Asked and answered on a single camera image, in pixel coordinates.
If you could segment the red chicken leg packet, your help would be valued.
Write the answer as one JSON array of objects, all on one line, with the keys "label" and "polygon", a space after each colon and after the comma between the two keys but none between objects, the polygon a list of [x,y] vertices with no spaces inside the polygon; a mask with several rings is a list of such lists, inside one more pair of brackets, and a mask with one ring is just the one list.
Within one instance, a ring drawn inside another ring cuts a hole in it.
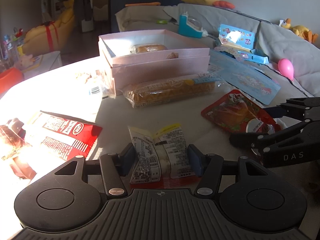
[{"label": "red chicken leg packet", "polygon": [[281,130],[267,111],[237,89],[206,107],[201,115],[231,133],[273,134]]}]

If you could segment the white yellow snack packet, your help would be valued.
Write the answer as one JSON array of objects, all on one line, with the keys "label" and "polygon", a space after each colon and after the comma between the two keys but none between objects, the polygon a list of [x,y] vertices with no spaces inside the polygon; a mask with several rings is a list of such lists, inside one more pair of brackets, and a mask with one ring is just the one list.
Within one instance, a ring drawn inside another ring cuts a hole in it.
[{"label": "white yellow snack packet", "polygon": [[180,124],[166,126],[155,134],[129,127],[129,133],[136,150],[130,179],[133,189],[173,189],[199,181],[189,163]]}]

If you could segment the long bread stick packet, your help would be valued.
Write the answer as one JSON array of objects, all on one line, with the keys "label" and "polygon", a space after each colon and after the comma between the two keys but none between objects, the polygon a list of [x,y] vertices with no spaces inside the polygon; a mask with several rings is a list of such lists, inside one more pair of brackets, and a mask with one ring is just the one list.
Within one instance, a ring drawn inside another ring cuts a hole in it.
[{"label": "long bread stick packet", "polygon": [[221,85],[223,79],[206,72],[128,85],[121,92],[133,108],[141,108],[210,94]]}]

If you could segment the round bread packet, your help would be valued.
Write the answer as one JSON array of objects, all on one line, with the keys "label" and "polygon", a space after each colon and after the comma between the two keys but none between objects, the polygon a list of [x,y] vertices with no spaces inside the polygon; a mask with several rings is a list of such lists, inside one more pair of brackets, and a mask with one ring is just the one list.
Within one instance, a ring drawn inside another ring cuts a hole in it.
[{"label": "round bread packet", "polygon": [[154,51],[167,50],[167,47],[162,44],[137,44],[131,47],[131,54],[148,53]]}]

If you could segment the clear small snack packet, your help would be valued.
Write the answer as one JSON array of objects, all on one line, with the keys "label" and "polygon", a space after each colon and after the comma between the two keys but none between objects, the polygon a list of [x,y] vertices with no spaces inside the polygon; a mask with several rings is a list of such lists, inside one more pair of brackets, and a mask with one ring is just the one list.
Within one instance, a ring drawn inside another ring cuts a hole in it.
[{"label": "clear small snack packet", "polygon": [[109,80],[104,70],[93,70],[91,72],[81,72],[75,76],[76,84],[89,95],[101,96],[105,98],[115,98],[116,92],[113,81]]}]

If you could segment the blue sticker toy box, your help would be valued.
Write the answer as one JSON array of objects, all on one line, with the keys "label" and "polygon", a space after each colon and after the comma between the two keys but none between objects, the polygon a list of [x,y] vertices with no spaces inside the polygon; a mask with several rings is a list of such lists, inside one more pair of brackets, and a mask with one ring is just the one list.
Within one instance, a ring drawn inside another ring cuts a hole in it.
[{"label": "blue sticker toy box", "polygon": [[269,64],[269,57],[262,51],[254,49],[253,32],[226,24],[221,24],[218,31],[215,51],[227,53],[238,61]]}]

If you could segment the brown shiny snack packet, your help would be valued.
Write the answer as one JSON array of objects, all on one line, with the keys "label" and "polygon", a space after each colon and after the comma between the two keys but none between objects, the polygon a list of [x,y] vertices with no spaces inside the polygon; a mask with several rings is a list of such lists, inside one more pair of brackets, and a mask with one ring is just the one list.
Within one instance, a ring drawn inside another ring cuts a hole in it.
[{"label": "brown shiny snack packet", "polygon": [[33,147],[24,139],[26,131],[23,125],[18,118],[1,125],[1,159],[17,177],[32,180],[36,176],[36,172],[29,165]]}]

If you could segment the yellow duck plush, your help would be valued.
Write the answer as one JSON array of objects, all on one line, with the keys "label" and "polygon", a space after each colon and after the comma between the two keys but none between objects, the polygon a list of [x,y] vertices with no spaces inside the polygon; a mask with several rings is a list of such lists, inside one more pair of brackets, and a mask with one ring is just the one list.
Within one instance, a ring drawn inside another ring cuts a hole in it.
[{"label": "yellow duck plush", "polygon": [[317,33],[313,33],[310,29],[303,25],[292,26],[290,18],[280,20],[279,26],[292,31],[295,35],[301,37],[302,39],[308,41],[311,44],[314,44],[317,41]]}]

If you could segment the pink box tray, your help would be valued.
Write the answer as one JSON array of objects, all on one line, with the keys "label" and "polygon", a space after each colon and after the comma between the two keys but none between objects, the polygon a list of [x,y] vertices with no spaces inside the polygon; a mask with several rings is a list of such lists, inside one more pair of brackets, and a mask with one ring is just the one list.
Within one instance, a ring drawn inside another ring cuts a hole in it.
[{"label": "pink box tray", "polygon": [[164,29],[100,35],[98,47],[111,67],[209,55],[204,44]]}]

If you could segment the white side table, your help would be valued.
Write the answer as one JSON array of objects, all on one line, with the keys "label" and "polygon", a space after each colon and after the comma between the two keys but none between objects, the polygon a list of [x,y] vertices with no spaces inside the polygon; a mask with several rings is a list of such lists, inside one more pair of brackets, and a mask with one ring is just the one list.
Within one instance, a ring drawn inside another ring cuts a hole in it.
[{"label": "white side table", "polygon": [[50,70],[62,67],[60,51],[32,57],[24,55],[19,61],[24,80],[46,73]]}]

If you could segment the teal toy appliance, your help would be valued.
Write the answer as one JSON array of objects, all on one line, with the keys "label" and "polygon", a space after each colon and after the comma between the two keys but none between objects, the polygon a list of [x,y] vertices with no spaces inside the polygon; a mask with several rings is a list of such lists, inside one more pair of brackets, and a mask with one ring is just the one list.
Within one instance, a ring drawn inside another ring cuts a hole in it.
[{"label": "teal toy appliance", "polygon": [[179,17],[178,33],[182,36],[192,38],[203,38],[208,36],[208,31],[203,29],[202,24],[194,17],[188,15],[187,12]]}]

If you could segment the orange plastic bucket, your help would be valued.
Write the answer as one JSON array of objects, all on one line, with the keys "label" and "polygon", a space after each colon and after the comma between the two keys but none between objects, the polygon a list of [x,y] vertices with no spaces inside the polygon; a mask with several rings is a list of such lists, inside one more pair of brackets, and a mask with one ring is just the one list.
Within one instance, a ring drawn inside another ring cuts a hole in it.
[{"label": "orange plastic bucket", "polygon": [[23,73],[17,68],[10,68],[0,74],[0,93],[4,93],[14,85],[24,81]]}]

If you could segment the orange carrot plush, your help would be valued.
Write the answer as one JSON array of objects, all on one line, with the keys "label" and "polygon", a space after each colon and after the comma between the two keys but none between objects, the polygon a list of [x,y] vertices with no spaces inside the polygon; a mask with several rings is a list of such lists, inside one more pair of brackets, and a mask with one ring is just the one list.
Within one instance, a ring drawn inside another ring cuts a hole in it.
[{"label": "orange carrot plush", "polygon": [[234,9],[235,5],[227,2],[227,1],[222,1],[222,0],[218,0],[213,2],[213,6],[215,7],[220,7],[220,8],[226,8],[226,9]]}]

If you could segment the green small toy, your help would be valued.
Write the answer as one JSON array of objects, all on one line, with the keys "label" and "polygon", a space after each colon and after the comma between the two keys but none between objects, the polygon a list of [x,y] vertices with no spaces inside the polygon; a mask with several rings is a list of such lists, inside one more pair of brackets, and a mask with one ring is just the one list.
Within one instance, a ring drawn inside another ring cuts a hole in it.
[{"label": "green small toy", "polygon": [[168,24],[167,20],[157,20],[157,24]]}]

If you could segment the dark jacket on stand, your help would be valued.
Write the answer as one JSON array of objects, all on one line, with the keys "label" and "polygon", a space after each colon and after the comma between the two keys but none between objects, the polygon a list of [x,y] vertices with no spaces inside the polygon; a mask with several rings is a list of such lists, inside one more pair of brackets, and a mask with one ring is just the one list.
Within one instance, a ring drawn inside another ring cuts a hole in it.
[{"label": "dark jacket on stand", "polygon": [[90,0],[74,0],[73,11],[78,21],[90,21],[92,19],[92,8]]}]

